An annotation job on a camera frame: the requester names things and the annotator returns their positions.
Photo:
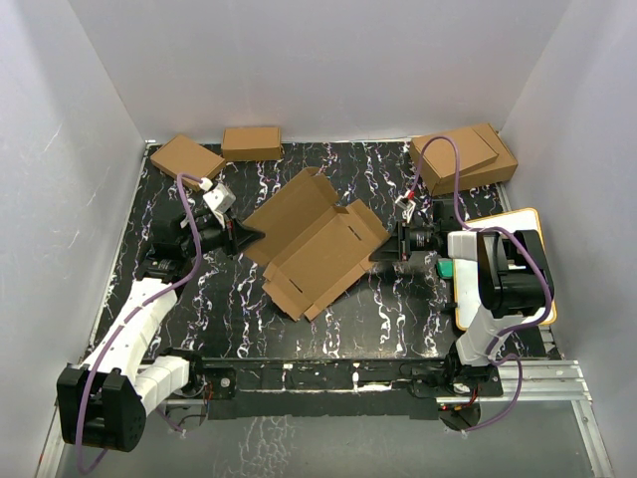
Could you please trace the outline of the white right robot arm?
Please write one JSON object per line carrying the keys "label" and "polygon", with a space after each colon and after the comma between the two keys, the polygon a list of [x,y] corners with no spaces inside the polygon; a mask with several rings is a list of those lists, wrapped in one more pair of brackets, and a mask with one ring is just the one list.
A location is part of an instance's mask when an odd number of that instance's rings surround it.
{"label": "white right robot arm", "polygon": [[404,262],[422,251],[474,264],[470,289],[478,295],[470,326],[426,379],[428,384],[445,384],[464,395],[488,381],[497,366],[509,361],[521,365],[514,354],[497,354],[512,333],[543,322],[552,307],[554,285],[539,232],[510,231],[498,224],[471,226],[456,200],[442,199],[433,203],[430,224],[414,227],[401,219],[369,259]]}

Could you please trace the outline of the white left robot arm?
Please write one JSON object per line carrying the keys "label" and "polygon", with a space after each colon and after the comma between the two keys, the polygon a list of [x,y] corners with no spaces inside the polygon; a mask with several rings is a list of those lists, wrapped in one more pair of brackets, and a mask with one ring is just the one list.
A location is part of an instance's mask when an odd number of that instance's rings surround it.
{"label": "white left robot arm", "polygon": [[65,442],[129,452],[162,401],[176,391],[202,392],[206,374],[198,354],[169,350],[148,367],[141,365],[144,356],[204,254],[234,257],[265,236],[230,213],[180,215],[155,228],[119,315],[83,363],[67,366],[57,380]]}

